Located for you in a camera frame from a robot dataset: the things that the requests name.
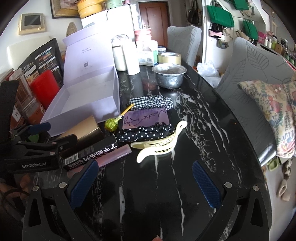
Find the white refrigerator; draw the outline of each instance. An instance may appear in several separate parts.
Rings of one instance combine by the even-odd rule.
[[[132,4],[98,12],[81,21],[83,27],[95,23],[110,39],[116,35],[126,34],[135,41],[134,29],[140,29],[138,17],[136,5]]]

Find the door frame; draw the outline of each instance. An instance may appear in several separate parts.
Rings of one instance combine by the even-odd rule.
[[[170,0],[134,0],[136,4],[137,11],[139,13],[139,20],[140,20],[140,28],[143,28],[143,23],[142,23],[142,17],[141,17],[141,12],[140,12],[140,2],[167,2],[168,3],[168,12],[169,12],[169,17],[170,17],[170,25],[173,26],[173,15],[172,15],[172,6],[170,3]]]

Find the leaf print chair cover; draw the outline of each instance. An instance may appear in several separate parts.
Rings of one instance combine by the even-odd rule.
[[[282,56],[236,38],[232,58],[216,88],[245,130],[261,166],[276,155],[274,133],[256,102],[239,89],[237,83],[261,80],[268,84],[286,84],[293,73]]]

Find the floor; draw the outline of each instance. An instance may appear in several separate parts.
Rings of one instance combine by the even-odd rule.
[[[272,206],[272,226],[269,232],[269,240],[277,241],[290,223],[296,210],[296,158],[292,160],[291,176],[287,181],[287,191],[291,193],[291,198],[288,202],[283,202],[276,196],[279,184],[283,179],[281,166],[272,172],[267,170],[266,178]]]

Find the gray chair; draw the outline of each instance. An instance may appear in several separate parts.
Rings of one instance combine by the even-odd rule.
[[[193,67],[202,31],[200,28],[189,27],[168,27],[168,49],[182,55],[182,60]]]
[[[255,101],[240,90],[237,83],[261,80],[282,84],[289,82],[293,73],[282,56],[236,38],[232,58],[216,88],[245,130],[262,166],[276,155],[274,134]]]

